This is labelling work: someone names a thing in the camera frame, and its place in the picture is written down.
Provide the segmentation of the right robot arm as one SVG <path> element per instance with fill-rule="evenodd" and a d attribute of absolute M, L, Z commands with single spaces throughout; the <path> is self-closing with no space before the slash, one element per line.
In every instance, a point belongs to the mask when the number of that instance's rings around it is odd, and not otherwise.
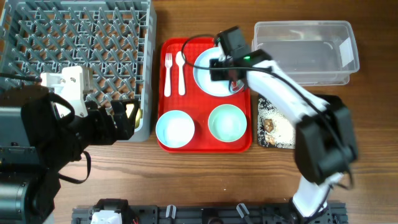
<path fill-rule="evenodd" d="M 358 159 L 350 110 L 337 96 L 314 95 L 286 75 L 264 50 L 251 50 L 237 26 L 214 38 L 221 50 L 209 66 L 213 81 L 242 80 L 269 100 L 295 129 L 294 159 L 302 177 L 292 198 L 301 222 L 326 212 L 327 199 Z"/>

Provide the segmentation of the white plastic spoon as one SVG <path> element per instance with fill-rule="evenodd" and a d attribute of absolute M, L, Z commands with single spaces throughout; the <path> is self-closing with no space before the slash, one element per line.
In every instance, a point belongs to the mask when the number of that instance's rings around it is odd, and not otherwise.
<path fill-rule="evenodd" d="M 186 94 L 185 77 L 183 72 L 183 66 L 185 65 L 185 60 L 183 58 L 183 54 L 181 51 L 177 52 L 175 61 L 178 65 L 178 93 L 180 96 L 183 96 Z"/>

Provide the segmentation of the red snack wrapper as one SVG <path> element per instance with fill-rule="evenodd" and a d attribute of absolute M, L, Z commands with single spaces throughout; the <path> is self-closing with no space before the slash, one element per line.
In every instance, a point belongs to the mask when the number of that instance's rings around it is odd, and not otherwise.
<path fill-rule="evenodd" d="M 231 81 L 230 91 L 231 93 L 237 93 L 244 87 L 244 82 L 242 80 Z"/>

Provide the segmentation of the white plastic fork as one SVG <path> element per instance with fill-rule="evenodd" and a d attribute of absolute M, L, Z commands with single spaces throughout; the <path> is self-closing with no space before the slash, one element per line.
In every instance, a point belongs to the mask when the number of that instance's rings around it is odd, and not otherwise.
<path fill-rule="evenodd" d="M 165 85 L 164 85 L 164 96 L 170 97 L 171 96 L 171 67 L 173 64 L 172 60 L 172 54 L 171 53 L 166 53 L 165 55 L 165 68 L 166 68 L 166 74 L 165 74 Z"/>

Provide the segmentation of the yellow plastic cup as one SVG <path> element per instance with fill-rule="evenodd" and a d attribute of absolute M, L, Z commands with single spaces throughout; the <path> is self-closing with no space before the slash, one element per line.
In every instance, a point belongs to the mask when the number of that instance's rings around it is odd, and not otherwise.
<path fill-rule="evenodd" d="M 134 128 L 138 128 L 140 125 L 140 120 L 142 118 L 142 110 L 139 107 L 139 104 L 135 105 L 134 103 L 129 103 L 126 105 L 126 115 L 130 122 L 134 119 Z"/>

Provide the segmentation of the green bowl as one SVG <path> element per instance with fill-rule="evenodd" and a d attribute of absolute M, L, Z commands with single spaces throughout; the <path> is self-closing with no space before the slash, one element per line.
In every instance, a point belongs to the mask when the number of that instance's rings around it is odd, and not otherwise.
<path fill-rule="evenodd" d="M 211 135 L 221 142 L 235 142 L 246 132 L 248 121 L 241 109 L 235 105 L 217 106 L 208 117 Z"/>

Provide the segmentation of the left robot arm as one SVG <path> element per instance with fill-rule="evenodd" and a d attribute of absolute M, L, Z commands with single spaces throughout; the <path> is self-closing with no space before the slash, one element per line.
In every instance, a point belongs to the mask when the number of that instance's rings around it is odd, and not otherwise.
<path fill-rule="evenodd" d="M 1 223 L 44 223 L 53 212 L 60 174 L 69 162 L 87 161 L 89 145 L 112 145 L 134 134 L 139 102 L 113 100 L 114 114 L 88 102 L 79 117 L 47 87 L 11 88 L 1 95 Z"/>

